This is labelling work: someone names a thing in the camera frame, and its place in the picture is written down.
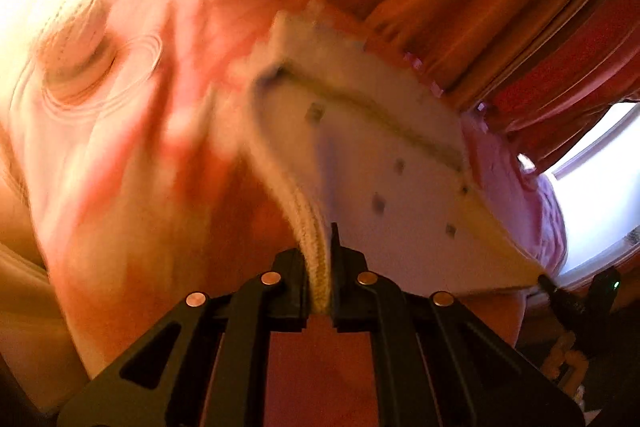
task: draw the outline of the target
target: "black clamp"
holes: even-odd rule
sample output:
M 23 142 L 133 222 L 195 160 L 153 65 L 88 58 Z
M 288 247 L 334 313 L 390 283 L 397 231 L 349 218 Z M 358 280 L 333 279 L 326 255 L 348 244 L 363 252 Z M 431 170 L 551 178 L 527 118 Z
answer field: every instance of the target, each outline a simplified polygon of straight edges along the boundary
M 332 237 L 332 318 L 368 331 L 384 427 L 578 427 L 578 406 L 446 292 L 411 295 Z M 260 427 L 271 331 L 302 331 L 302 254 L 190 294 L 63 408 L 60 427 Z
M 618 295 L 620 280 L 620 272 L 611 266 L 595 275 L 586 297 L 581 298 L 559 288 L 546 275 L 538 278 L 562 327 L 575 333 L 573 349 L 583 352 L 588 359 L 606 351 L 610 343 L 609 312 Z

